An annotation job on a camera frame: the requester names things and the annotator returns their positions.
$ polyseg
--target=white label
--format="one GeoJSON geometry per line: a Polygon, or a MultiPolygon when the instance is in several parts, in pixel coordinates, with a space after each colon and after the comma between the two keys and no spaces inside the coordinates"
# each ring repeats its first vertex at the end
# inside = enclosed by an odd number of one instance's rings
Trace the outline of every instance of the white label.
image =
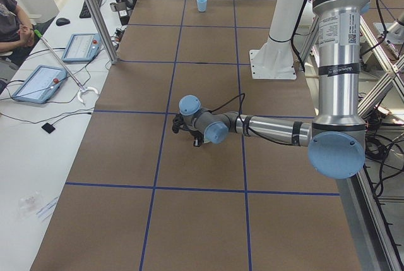
{"type": "Polygon", "coordinates": [[[338,44],[340,40],[340,17],[331,16],[320,21],[318,44],[324,45],[338,44]]]}
{"type": "Polygon", "coordinates": [[[340,45],[359,44],[359,13],[340,14],[340,45]]]}

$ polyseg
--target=black cable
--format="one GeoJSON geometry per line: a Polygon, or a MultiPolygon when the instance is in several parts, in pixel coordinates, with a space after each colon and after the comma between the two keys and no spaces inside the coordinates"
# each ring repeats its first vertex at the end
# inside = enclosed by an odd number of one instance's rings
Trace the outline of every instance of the black cable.
{"type": "Polygon", "coordinates": [[[299,33],[296,33],[297,28],[299,27],[300,19],[302,18],[303,11],[304,11],[304,8],[305,8],[305,6],[306,6],[306,3],[307,3],[307,0],[303,0],[303,5],[302,5],[302,7],[300,8],[299,16],[297,17],[296,24],[295,24],[294,30],[293,30],[293,32],[292,32],[292,37],[289,38],[289,39],[287,39],[287,40],[277,40],[277,39],[273,39],[273,38],[271,37],[271,35],[270,35],[270,32],[271,32],[271,30],[270,30],[270,31],[268,31],[268,36],[269,36],[269,38],[270,38],[272,41],[278,42],[278,43],[280,43],[280,44],[281,44],[281,43],[284,43],[284,42],[291,41],[292,49],[293,49],[293,48],[294,48],[293,39],[294,39],[294,36],[295,36],[295,35],[308,36],[308,35],[310,35],[310,34],[313,33],[314,30],[312,30],[312,31],[309,32],[308,34],[299,34],[299,33]]]}
{"type": "MultiPolygon", "coordinates": [[[[244,99],[246,98],[246,94],[245,93],[241,93],[240,95],[238,95],[239,97],[241,97],[241,101],[239,104],[239,115],[237,115],[237,118],[240,119],[242,126],[243,126],[243,131],[245,130],[246,124],[245,122],[242,120],[241,118],[241,110],[242,110],[242,104],[244,102],[244,99]]],[[[284,146],[292,146],[291,143],[284,143],[284,142],[278,142],[277,140],[273,140],[271,138],[268,138],[266,136],[261,135],[260,133],[258,133],[257,131],[255,131],[254,129],[252,129],[250,126],[247,126],[247,129],[251,132],[253,132],[256,136],[263,138],[264,140],[268,140],[269,142],[272,143],[277,143],[278,145],[284,145],[284,146]]]]}
{"type": "Polygon", "coordinates": [[[379,181],[372,187],[372,188],[373,188],[374,197],[375,197],[375,198],[379,198],[379,197],[383,194],[383,191],[384,191],[384,184],[383,184],[383,182],[384,182],[385,180],[389,179],[389,178],[393,178],[393,177],[395,177],[395,176],[397,176],[397,175],[399,175],[399,174],[401,174],[401,173],[404,172],[404,161],[403,161],[403,166],[402,166],[401,169],[386,164],[386,161],[387,161],[387,158],[388,158],[388,156],[389,156],[389,153],[390,153],[391,149],[392,149],[393,147],[397,147],[397,149],[400,151],[400,153],[401,153],[401,155],[402,155],[403,157],[404,157],[404,150],[398,145],[398,142],[401,142],[401,141],[396,142],[396,141],[393,141],[392,139],[390,139],[390,138],[388,138],[388,137],[386,137],[386,136],[379,135],[379,134],[374,134],[374,135],[372,135],[371,137],[370,137],[370,136],[367,136],[367,137],[366,137],[366,142],[369,142],[369,141],[370,141],[370,142],[373,142],[373,143],[377,143],[377,142],[380,143],[380,141],[378,141],[376,137],[380,137],[380,138],[382,138],[382,139],[384,139],[384,140],[389,141],[389,145],[387,145],[387,146],[381,145],[381,147],[384,147],[384,148],[382,148],[381,150],[380,150],[380,147],[378,146],[378,149],[379,149],[379,154],[378,154],[378,155],[370,154],[370,152],[369,152],[368,150],[366,151],[366,155],[367,155],[367,158],[368,158],[368,159],[371,159],[371,160],[374,160],[375,162],[380,163],[380,166],[379,166],[379,181]],[[384,166],[390,167],[390,168],[392,168],[392,169],[396,169],[396,170],[398,170],[398,172],[396,172],[396,173],[394,173],[394,174],[392,174],[392,175],[383,177],[383,167],[384,167],[384,166]]]}
{"type": "MultiPolygon", "coordinates": [[[[79,73],[79,72],[81,72],[83,69],[86,70],[86,72],[87,72],[87,74],[88,74],[88,78],[87,78],[87,80],[86,80],[84,83],[82,83],[83,86],[85,86],[85,84],[91,79],[91,74],[90,74],[90,72],[87,70],[87,66],[88,66],[93,60],[94,60],[94,59],[92,59],[91,61],[89,61],[88,63],[86,63],[79,71],[77,71],[77,72],[74,73],[74,74],[79,73]]],[[[69,104],[69,103],[71,103],[71,102],[74,100],[75,97],[76,97],[76,94],[74,94],[73,97],[72,97],[69,101],[67,101],[67,102],[55,102],[55,101],[53,101],[53,100],[50,100],[50,101],[45,102],[45,104],[69,104]]]]}
{"type": "MultiPolygon", "coordinates": [[[[366,165],[364,165],[363,169],[364,169],[364,172],[365,172],[365,175],[366,175],[366,179],[367,179],[369,185],[370,185],[371,188],[372,188],[372,181],[371,181],[371,178],[370,178],[370,176],[369,176],[369,173],[367,172],[367,168],[368,168],[368,167],[366,167],[366,165]]],[[[399,253],[399,251],[398,251],[398,249],[397,249],[398,244],[395,242],[394,237],[393,237],[393,235],[391,234],[391,231],[390,231],[390,225],[391,225],[391,224],[387,222],[386,217],[384,216],[384,211],[383,211],[383,209],[381,208],[381,204],[380,204],[379,199],[376,198],[376,197],[374,197],[374,199],[375,199],[375,202],[376,202],[376,205],[377,205],[377,209],[379,210],[380,216],[381,216],[381,218],[382,218],[384,227],[386,228],[387,236],[389,237],[390,243],[391,243],[392,246],[393,246],[395,255],[396,255],[398,258],[400,258],[400,253],[399,253]]],[[[398,263],[400,264],[401,269],[404,270],[404,265],[403,265],[403,262],[401,261],[401,259],[398,260],[398,263]]]]}
{"type": "MultiPolygon", "coordinates": [[[[54,49],[54,50],[65,50],[66,48],[53,48],[53,49],[54,49]]],[[[25,60],[31,59],[31,56],[33,56],[33,55],[35,55],[35,54],[38,54],[38,53],[41,53],[41,52],[45,52],[45,51],[50,52],[49,49],[39,50],[39,51],[36,51],[36,52],[31,53],[30,55],[28,55],[28,57],[27,57],[25,60]]]]}
{"type": "Polygon", "coordinates": [[[9,116],[9,115],[6,115],[6,114],[4,114],[4,113],[2,113],[2,112],[0,112],[0,115],[2,115],[2,116],[4,116],[4,117],[8,117],[8,118],[10,118],[10,119],[14,119],[15,121],[21,121],[22,123],[40,124],[40,123],[43,123],[43,122],[45,122],[45,121],[49,121],[49,120],[51,120],[51,119],[55,119],[55,118],[58,118],[58,117],[60,117],[60,116],[66,115],[66,114],[74,114],[74,113],[81,112],[81,111],[90,111],[90,110],[92,110],[92,109],[94,109],[94,108],[92,107],[92,108],[89,108],[89,109],[78,109],[78,110],[75,110],[75,111],[72,111],[72,112],[63,112],[63,113],[61,113],[61,114],[59,114],[59,115],[52,116],[52,117],[50,117],[50,118],[43,119],[43,120],[40,120],[40,121],[27,121],[26,119],[20,119],[20,118],[16,118],[16,117],[13,117],[13,116],[9,116]]]}
{"type": "Polygon", "coordinates": [[[295,28],[293,30],[293,35],[292,35],[292,38],[290,40],[290,44],[292,45],[292,50],[293,50],[293,52],[295,52],[295,54],[297,56],[297,59],[299,60],[300,65],[302,66],[303,72],[306,72],[306,67],[304,66],[304,62],[303,62],[302,58],[300,57],[300,52],[296,49],[296,46],[295,46],[295,43],[294,43],[294,38],[295,38],[297,28],[299,27],[299,22],[300,22],[300,19],[302,18],[303,11],[304,11],[304,8],[306,6],[307,1],[308,0],[303,0],[302,7],[300,8],[299,17],[298,17],[298,19],[296,21],[295,28]]]}
{"type": "Polygon", "coordinates": [[[213,112],[219,111],[221,108],[223,108],[223,107],[225,107],[226,105],[230,104],[233,100],[239,98],[242,94],[243,94],[243,93],[241,93],[241,94],[239,94],[239,95],[233,97],[233,98],[230,99],[228,102],[226,102],[226,103],[224,103],[223,105],[221,105],[220,107],[217,107],[217,108],[214,109],[214,110],[210,110],[210,112],[213,113],[213,112]]]}
{"type": "Polygon", "coordinates": [[[376,45],[374,45],[373,47],[368,48],[368,50],[366,50],[365,52],[361,53],[361,54],[360,54],[360,57],[362,57],[363,55],[365,55],[365,54],[368,53],[368,52],[371,52],[374,48],[376,48],[377,46],[381,45],[381,44],[384,42],[384,40],[386,39],[386,37],[387,37],[388,31],[387,31],[387,28],[386,28],[386,24],[384,23],[383,15],[381,14],[380,5],[379,5],[379,0],[376,0],[376,8],[377,8],[377,12],[379,12],[380,21],[381,21],[381,24],[382,24],[382,26],[383,26],[382,39],[381,39],[376,45]]]}
{"type": "Polygon", "coordinates": [[[61,121],[62,119],[65,119],[66,117],[73,116],[73,115],[80,115],[80,114],[91,115],[92,113],[91,112],[81,112],[81,113],[68,114],[66,116],[63,116],[62,118],[59,118],[57,121],[54,121],[51,125],[54,126],[57,122],[61,121]]]}
{"type": "MultiPolygon", "coordinates": [[[[88,75],[89,75],[89,79],[87,79],[86,82],[82,83],[82,85],[85,85],[85,84],[90,80],[91,74],[90,74],[90,72],[87,70],[87,66],[88,66],[90,63],[92,63],[95,59],[96,59],[96,58],[93,58],[92,60],[90,60],[89,62],[87,62],[83,67],[81,67],[80,70],[78,70],[78,71],[76,71],[76,72],[73,73],[74,75],[76,75],[77,73],[79,73],[79,72],[83,71],[84,69],[86,69],[86,71],[87,71],[87,73],[88,73],[88,75]]],[[[62,78],[61,80],[59,80],[59,83],[61,83],[62,81],[66,80],[66,79],[68,79],[68,78],[71,78],[71,76],[70,76],[70,75],[67,75],[65,78],[62,78]]],[[[53,87],[53,85],[50,85],[50,86],[47,87],[47,88],[39,89],[39,90],[30,92],[30,93],[25,93],[24,95],[17,95],[17,96],[11,96],[10,92],[8,91],[9,97],[5,97],[5,98],[3,98],[3,99],[0,99],[0,101],[12,99],[12,100],[15,101],[15,102],[19,102],[19,101],[16,100],[15,98],[24,97],[24,96],[29,95],[29,94],[33,94],[33,93],[37,93],[37,92],[40,92],[40,91],[44,91],[44,90],[49,89],[50,87],[53,87]]],[[[45,102],[45,104],[48,104],[48,103],[67,104],[68,102],[45,102]]]]}
{"type": "Polygon", "coordinates": [[[404,124],[381,123],[381,126],[386,126],[386,127],[402,127],[402,126],[404,126],[404,124]]]}
{"type": "Polygon", "coordinates": [[[21,82],[21,83],[23,83],[25,80],[11,80],[11,81],[9,81],[8,83],[7,83],[7,86],[10,84],[10,83],[17,83],[17,82],[21,82]]]}

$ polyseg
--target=computer mouse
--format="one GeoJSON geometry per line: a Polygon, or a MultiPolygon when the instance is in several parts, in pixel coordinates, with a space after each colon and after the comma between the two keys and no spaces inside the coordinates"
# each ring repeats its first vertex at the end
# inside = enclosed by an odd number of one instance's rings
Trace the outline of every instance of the computer mouse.
{"type": "Polygon", "coordinates": [[[56,20],[56,25],[57,26],[64,26],[70,23],[70,20],[64,17],[60,17],[56,20]]]}

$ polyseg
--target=person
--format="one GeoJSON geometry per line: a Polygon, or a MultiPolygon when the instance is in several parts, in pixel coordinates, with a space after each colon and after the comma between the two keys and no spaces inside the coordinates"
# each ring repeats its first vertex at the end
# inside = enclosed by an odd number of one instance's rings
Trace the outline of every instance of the person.
{"type": "Polygon", "coordinates": [[[52,21],[33,26],[16,0],[0,0],[0,52],[12,51],[7,58],[21,66],[39,40],[33,29],[43,34],[52,21]]]}

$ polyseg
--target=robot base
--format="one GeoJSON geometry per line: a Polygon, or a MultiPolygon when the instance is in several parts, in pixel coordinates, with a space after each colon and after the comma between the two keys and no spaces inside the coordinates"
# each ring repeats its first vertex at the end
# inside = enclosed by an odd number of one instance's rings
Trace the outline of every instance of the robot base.
{"type": "Polygon", "coordinates": [[[253,79],[262,80],[295,80],[296,73],[293,66],[293,55],[290,49],[283,50],[284,53],[276,53],[276,56],[266,66],[264,61],[257,61],[257,54],[265,49],[250,50],[251,75],[253,79]]]}

